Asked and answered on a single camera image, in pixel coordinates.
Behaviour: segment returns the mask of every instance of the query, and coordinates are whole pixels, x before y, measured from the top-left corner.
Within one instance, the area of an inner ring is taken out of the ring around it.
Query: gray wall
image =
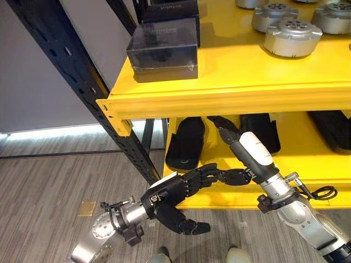
[[[106,84],[126,58],[129,34],[104,0],[61,0]],[[135,17],[131,0],[126,2]],[[0,133],[96,123],[26,31],[0,1]]]

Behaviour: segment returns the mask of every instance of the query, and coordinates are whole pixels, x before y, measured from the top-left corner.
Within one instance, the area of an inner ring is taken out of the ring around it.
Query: black plastic box
[[[195,18],[197,46],[200,46],[200,19],[197,1],[180,1],[149,6],[143,15],[143,23]]]
[[[195,19],[139,25],[127,55],[137,82],[197,78]]]

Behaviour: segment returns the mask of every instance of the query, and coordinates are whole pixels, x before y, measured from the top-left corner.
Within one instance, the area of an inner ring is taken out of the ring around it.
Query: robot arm
[[[99,216],[91,230],[80,239],[71,259],[79,263],[105,262],[120,239],[131,246],[141,242],[144,234],[140,223],[146,219],[158,219],[176,233],[198,235],[209,232],[210,225],[187,219],[175,206],[186,197],[217,181],[220,171],[217,164],[207,164],[183,176],[173,173],[154,183],[135,202],[129,200],[113,205],[101,203],[105,213]]]
[[[319,196],[318,192],[311,193],[307,189],[297,173],[283,178],[268,150],[252,132],[241,134],[231,121],[221,116],[208,119],[218,128],[238,160],[248,168],[246,175],[250,175],[266,192],[267,196],[258,197],[259,209],[264,213],[277,210],[280,219],[293,227],[327,262],[350,263],[350,238],[329,218],[315,211],[308,199],[288,183],[294,180],[309,199],[330,199],[337,194],[336,190],[330,186],[323,187],[318,192],[329,190],[329,193]]]

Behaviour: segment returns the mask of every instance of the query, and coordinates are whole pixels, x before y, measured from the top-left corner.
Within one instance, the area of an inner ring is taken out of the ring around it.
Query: yellow metal shelving
[[[311,190],[325,185],[338,189],[339,195],[334,199],[312,200],[315,208],[351,208],[351,156],[331,151],[305,112],[271,113],[270,117],[277,122],[281,150],[273,155],[273,159],[281,174],[285,176],[296,171]],[[239,125],[238,116],[229,118]],[[182,118],[170,120],[168,139],[176,132],[181,120]],[[203,120],[206,127],[205,144],[199,166],[216,162],[219,169],[243,168],[229,146],[222,141],[213,123],[205,118]],[[172,172],[165,165],[164,176]],[[240,187],[218,182],[187,198],[179,208],[257,209],[256,199],[262,193],[260,187],[253,182]]]
[[[320,5],[282,1],[298,8],[299,18],[307,21]],[[262,48],[264,34],[251,27],[252,10],[236,7],[235,0],[201,0],[198,5],[202,45],[197,52],[198,79],[137,83],[127,59],[109,97],[97,101],[112,126],[120,136],[128,136],[130,119],[168,117],[169,138],[182,117],[281,112],[271,118],[278,124],[282,149],[274,161],[282,174],[297,171],[311,190],[328,184],[339,190],[335,199],[312,201],[315,208],[350,208],[351,159],[332,152],[303,112],[349,113],[350,35],[323,35],[310,56],[278,58]],[[213,124],[205,123],[200,165],[242,167]],[[169,173],[165,166],[164,175]],[[256,209],[261,193],[255,184],[231,187],[218,182],[179,207]]]
[[[310,21],[317,4],[283,0]],[[258,112],[350,109],[350,36],[323,35],[312,55],[278,58],[262,48],[252,10],[234,0],[199,1],[198,79],[137,83],[127,59],[106,100],[98,104],[118,134],[125,120]]]

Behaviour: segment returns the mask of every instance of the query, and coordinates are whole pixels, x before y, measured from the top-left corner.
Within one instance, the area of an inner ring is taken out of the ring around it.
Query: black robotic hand
[[[150,219],[158,219],[176,233],[207,233],[211,230],[208,223],[187,219],[175,206],[186,197],[196,194],[199,189],[210,187],[218,180],[219,173],[216,163],[206,164],[183,176],[175,173],[151,185],[142,196],[141,203]]]

